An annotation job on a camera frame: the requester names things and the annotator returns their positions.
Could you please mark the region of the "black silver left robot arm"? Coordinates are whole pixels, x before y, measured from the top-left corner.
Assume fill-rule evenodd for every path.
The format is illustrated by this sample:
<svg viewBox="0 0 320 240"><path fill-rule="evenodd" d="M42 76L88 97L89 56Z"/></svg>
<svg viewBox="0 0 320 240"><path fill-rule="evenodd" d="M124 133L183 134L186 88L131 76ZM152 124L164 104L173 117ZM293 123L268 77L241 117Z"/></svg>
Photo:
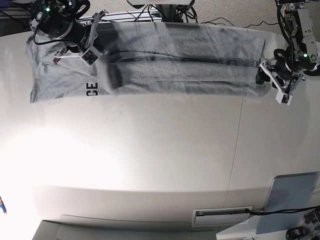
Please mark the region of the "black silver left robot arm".
<svg viewBox="0 0 320 240"><path fill-rule="evenodd" d="M285 49L276 48L273 58L261 58L256 83L271 82L289 97L306 76L320 75L320 51L313 33L313 23L306 7L308 0L276 0L276 17Z"/></svg>

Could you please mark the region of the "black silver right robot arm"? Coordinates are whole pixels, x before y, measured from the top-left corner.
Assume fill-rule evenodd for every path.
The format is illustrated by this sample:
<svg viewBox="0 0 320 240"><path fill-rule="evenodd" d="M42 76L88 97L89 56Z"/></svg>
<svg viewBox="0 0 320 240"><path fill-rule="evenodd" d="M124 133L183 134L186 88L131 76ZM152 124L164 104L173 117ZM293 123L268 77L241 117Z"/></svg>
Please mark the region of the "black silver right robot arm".
<svg viewBox="0 0 320 240"><path fill-rule="evenodd" d="M29 22L33 42L38 46L63 42L65 47L55 53L54 63L61 59L79 58L91 66L107 50L97 33L106 11L95 13L89 21L81 20L90 6L88 0L45 0L44 9Z"/></svg>

